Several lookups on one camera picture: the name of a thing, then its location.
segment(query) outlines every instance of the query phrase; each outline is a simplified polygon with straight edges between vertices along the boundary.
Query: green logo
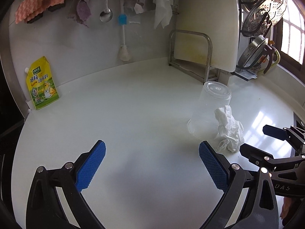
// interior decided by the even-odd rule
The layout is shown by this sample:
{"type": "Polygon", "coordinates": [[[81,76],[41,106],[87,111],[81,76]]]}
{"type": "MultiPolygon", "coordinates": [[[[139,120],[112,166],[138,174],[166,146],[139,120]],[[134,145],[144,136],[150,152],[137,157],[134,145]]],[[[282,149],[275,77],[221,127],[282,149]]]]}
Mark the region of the green logo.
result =
{"type": "Polygon", "coordinates": [[[38,66],[36,69],[33,70],[34,75],[39,73],[39,72],[41,72],[40,66],[38,66]]]}

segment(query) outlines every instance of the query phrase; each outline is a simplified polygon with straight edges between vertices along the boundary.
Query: upside-down plastic cup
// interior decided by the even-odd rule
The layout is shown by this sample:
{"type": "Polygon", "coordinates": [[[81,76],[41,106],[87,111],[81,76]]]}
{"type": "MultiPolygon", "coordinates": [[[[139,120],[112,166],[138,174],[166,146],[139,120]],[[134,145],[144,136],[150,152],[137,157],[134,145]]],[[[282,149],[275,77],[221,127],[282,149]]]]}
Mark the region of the upside-down plastic cup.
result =
{"type": "Polygon", "coordinates": [[[218,82],[205,82],[195,105],[188,130],[201,140],[214,140],[218,134],[219,123],[215,118],[215,109],[229,105],[230,89],[218,82]]]}

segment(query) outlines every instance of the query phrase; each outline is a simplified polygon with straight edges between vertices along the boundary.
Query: silver screw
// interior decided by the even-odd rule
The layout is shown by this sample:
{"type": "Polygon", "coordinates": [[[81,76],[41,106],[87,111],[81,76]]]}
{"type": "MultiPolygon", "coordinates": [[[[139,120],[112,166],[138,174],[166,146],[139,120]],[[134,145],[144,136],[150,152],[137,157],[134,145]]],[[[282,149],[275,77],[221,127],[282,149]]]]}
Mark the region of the silver screw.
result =
{"type": "Polygon", "coordinates": [[[40,173],[40,172],[43,171],[43,169],[44,169],[43,166],[39,166],[39,167],[37,168],[37,172],[40,173]]]}
{"type": "Polygon", "coordinates": [[[265,174],[268,172],[268,170],[265,167],[260,168],[260,171],[265,173],[265,174]]]}
{"type": "Polygon", "coordinates": [[[71,169],[73,167],[73,163],[71,163],[71,162],[67,162],[66,164],[65,164],[65,168],[66,169],[71,169]]]}
{"type": "Polygon", "coordinates": [[[238,170],[240,168],[238,164],[232,164],[231,166],[233,169],[236,169],[236,170],[238,170]]]}

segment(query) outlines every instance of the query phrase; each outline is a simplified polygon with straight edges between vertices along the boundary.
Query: crumpled white tissue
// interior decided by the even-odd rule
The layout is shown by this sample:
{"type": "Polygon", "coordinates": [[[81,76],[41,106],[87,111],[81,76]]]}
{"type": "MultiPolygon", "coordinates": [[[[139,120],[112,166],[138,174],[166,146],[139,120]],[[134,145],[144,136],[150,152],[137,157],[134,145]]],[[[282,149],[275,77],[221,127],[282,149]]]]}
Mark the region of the crumpled white tissue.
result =
{"type": "Polygon", "coordinates": [[[160,22],[164,28],[170,24],[170,19],[173,15],[171,8],[171,5],[173,5],[173,0],[153,0],[153,3],[156,4],[154,29],[157,28],[160,22]]]}
{"type": "Polygon", "coordinates": [[[245,142],[243,137],[244,127],[240,121],[236,121],[232,116],[231,107],[224,107],[215,110],[215,117],[219,122],[218,137],[222,138],[217,151],[221,151],[226,147],[231,152],[239,151],[240,146],[245,142]]]}

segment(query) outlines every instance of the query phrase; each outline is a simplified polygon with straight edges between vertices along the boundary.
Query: cutting board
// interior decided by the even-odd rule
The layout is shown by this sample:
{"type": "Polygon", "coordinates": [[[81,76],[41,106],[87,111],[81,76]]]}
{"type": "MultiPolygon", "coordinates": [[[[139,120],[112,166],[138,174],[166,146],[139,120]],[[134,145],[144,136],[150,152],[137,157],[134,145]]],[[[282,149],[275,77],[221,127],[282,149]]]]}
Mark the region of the cutting board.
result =
{"type": "MultiPolygon", "coordinates": [[[[180,0],[177,29],[207,34],[213,44],[211,65],[229,72],[237,62],[238,0],[180,0]]],[[[206,64],[207,41],[202,36],[177,33],[174,57],[206,64]]]]}

